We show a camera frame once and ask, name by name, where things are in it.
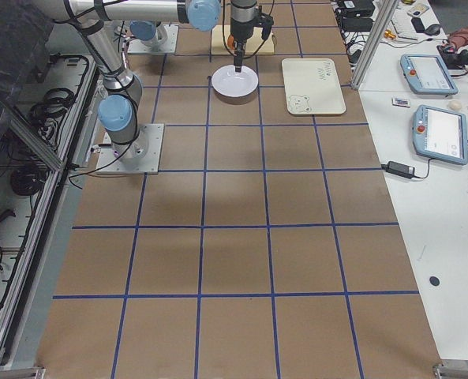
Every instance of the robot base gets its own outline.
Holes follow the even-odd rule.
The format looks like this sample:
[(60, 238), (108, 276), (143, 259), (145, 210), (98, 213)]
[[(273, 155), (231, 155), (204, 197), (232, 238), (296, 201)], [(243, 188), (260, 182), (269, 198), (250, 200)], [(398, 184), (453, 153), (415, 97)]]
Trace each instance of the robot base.
[(161, 54), (173, 54), (176, 52), (176, 44), (178, 41), (178, 29), (177, 25), (164, 25), (167, 31), (167, 41), (162, 45), (156, 47), (150, 47), (144, 45), (140, 39), (135, 39), (130, 42), (129, 54), (130, 55), (161, 55)]
[[(160, 163), (160, 153), (162, 151), (163, 124), (143, 124), (140, 125), (140, 138), (148, 139), (148, 151), (142, 158), (132, 158), (117, 160), (113, 164), (98, 170), (98, 174), (158, 174)], [(107, 133), (104, 135), (104, 144), (110, 144)], [(111, 148), (103, 148), (100, 151), (97, 168), (103, 167), (116, 159)]]

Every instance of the tablet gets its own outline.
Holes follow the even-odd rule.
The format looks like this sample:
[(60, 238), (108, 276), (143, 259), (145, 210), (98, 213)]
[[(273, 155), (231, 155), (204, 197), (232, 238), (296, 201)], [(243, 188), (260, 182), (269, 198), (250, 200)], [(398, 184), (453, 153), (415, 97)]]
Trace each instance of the tablet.
[(413, 144), (420, 156), (455, 164), (468, 163), (466, 117), (420, 105), (414, 114)]
[(404, 77), (414, 93), (454, 95), (458, 88), (439, 55), (404, 54), (400, 58)]

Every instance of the orange object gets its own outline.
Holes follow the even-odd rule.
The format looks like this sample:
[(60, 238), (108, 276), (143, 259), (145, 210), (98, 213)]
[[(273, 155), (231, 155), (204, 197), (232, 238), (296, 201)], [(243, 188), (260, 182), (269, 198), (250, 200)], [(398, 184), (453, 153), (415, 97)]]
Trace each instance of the orange object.
[(384, 31), (384, 38), (395, 39), (397, 36), (390, 29)]
[(235, 48), (235, 46), (234, 46), (234, 37), (231, 34), (228, 36), (227, 46), (228, 46), (229, 49), (232, 49), (232, 50)]

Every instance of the round plate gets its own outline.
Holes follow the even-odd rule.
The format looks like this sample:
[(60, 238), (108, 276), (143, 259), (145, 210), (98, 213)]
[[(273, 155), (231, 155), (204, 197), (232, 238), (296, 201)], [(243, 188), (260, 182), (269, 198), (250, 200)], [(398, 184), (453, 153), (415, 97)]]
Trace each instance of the round plate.
[(234, 65), (223, 66), (212, 75), (212, 87), (229, 97), (242, 97), (253, 92), (258, 85), (258, 76), (249, 67), (243, 66), (240, 73)]

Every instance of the tablet screen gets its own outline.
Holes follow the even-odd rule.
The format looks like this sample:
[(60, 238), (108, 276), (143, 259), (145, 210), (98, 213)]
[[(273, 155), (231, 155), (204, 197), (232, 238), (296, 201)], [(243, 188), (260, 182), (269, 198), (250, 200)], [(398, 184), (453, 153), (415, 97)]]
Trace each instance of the tablet screen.
[(463, 158), (461, 118), (456, 114), (428, 109), (426, 150)]
[(435, 57), (410, 57), (423, 88), (451, 89), (449, 82)]

